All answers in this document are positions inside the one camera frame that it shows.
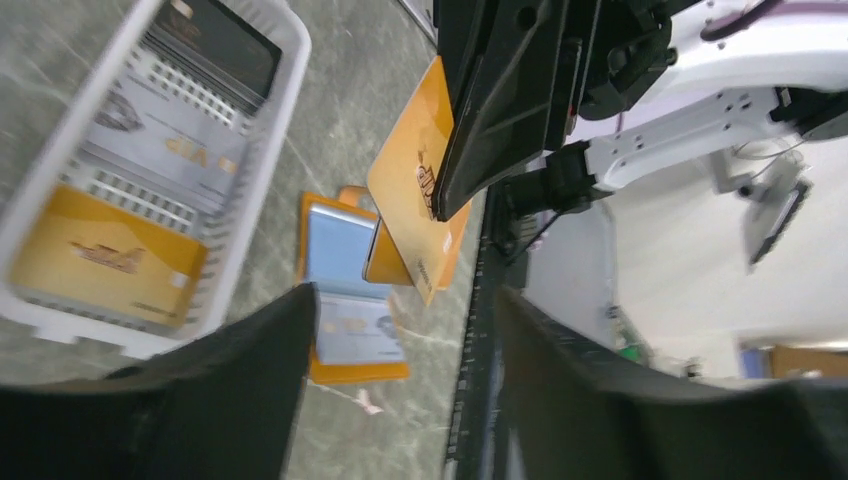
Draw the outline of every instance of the orange folder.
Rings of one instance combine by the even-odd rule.
[[[306,275],[307,248],[309,245],[309,211],[315,204],[327,205],[328,207],[358,215],[371,221],[376,221],[377,219],[377,215],[374,213],[357,208],[356,206],[351,206],[347,203],[322,197],[314,193],[304,193],[300,205],[300,248],[297,258],[295,283],[302,282],[303,277]],[[309,375],[312,377],[312,381],[322,385],[399,380],[409,377],[409,365],[405,362],[371,365],[325,365],[318,359],[314,344],[309,355],[311,361]]]

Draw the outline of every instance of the black card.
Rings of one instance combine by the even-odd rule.
[[[256,107],[268,98],[282,58],[280,48],[216,0],[170,0],[156,15],[148,40],[169,60],[188,60],[190,65],[181,66],[190,73],[199,69],[211,76],[207,83],[223,84]]]

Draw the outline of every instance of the basket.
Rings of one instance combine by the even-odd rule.
[[[202,85],[140,46],[161,3],[162,0],[139,0],[130,10],[0,219],[0,315],[35,327],[35,337],[62,343],[89,338],[119,345],[126,356],[146,359],[206,335],[226,319],[294,111],[311,41],[306,27],[284,0],[222,0],[283,50],[270,97],[255,116],[249,117],[220,97],[201,95]],[[215,219],[199,215],[152,189],[86,163],[77,155],[78,145],[112,81],[127,65],[145,75],[157,76],[169,88],[183,89],[181,96],[205,103],[208,115],[248,138],[248,153],[223,215]],[[57,304],[55,300],[13,290],[8,271],[57,182],[72,184],[137,215],[192,235],[207,246],[206,264],[182,328],[154,334],[109,312],[85,305]]]

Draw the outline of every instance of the black cable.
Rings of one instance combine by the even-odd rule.
[[[548,223],[546,223],[542,228],[540,228],[539,231],[536,232],[535,235],[533,235],[533,238],[531,238],[530,241],[525,243],[523,247],[516,250],[515,253],[513,253],[509,257],[509,260],[506,261],[506,266],[508,267],[508,266],[512,265],[513,263],[515,263],[515,261],[518,260],[518,257],[520,257],[522,253],[526,252],[527,249],[530,248],[531,245],[536,243],[536,240],[542,238],[542,235],[544,235],[545,232],[551,227],[551,225],[553,225],[554,222],[556,222],[557,219],[561,216],[562,216],[562,213],[557,212],[553,217],[551,217],[550,220],[548,220]]]
[[[705,42],[717,42],[731,35],[735,35],[753,25],[754,22],[765,17],[770,11],[783,2],[784,0],[763,0],[754,8],[747,12],[742,12],[742,14],[739,15],[739,18],[731,20],[725,25],[721,25],[719,27],[708,25],[706,28],[701,30],[701,40]]]
[[[779,156],[783,155],[784,153],[789,153],[792,150],[795,150],[796,148],[800,147],[801,145],[805,144],[806,142],[807,142],[806,139],[801,140],[801,141],[799,141],[798,143],[796,143],[795,145],[792,145],[792,146],[790,146],[788,142],[784,142],[784,143],[786,143],[786,146],[781,147],[781,148],[783,148],[783,150],[781,150],[777,153],[770,153],[768,155],[740,155],[739,152],[741,152],[743,148],[745,148],[745,147],[747,147],[748,145],[751,144],[751,142],[745,142],[741,146],[733,148],[732,149],[732,155],[733,155],[733,158],[738,158],[739,160],[752,160],[752,161],[772,160],[775,157],[779,157]]]

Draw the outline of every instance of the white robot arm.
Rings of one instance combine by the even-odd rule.
[[[708,0],[672,17],[670,47],[676,61],[636,109],[644,111],[670,95],[716,93],[552,154],[546,159],[548,172],[542,174],[545,201],[567,205],[559,209],[561,214],[579,212],[587,199],[709,156],[717,193],[737,192],[750,202],[743,237],[749,264],[759,262],[811,185],[801,177],[802,166],[786,157],[757,178],[730,177],[730,149],[788,135],[804,141],[848,135],[848,4],[763,0],[760,5],[754,7],[760,9],[755,19],[745,18],[753,10],[744,0]],[[734,22],[744,28],[734,29]]]
[[[744,0],[705,1],[672,17],[677,61],[639,103],[686,92],[718,93],[590,140],[585,158],[596,188],[613,192],[657,170],[751,141],[848,134],[848,120],[838,124],[834,115],[807,124],[804,114],[773,118],[773,112],[796,101],[794,92],[820,92],[828,103],[827,93],[841,98],[840,92],[848,91],[848,4],[782,3],[727,38],[701,38],[710,25],[726,23],[746,8]]]

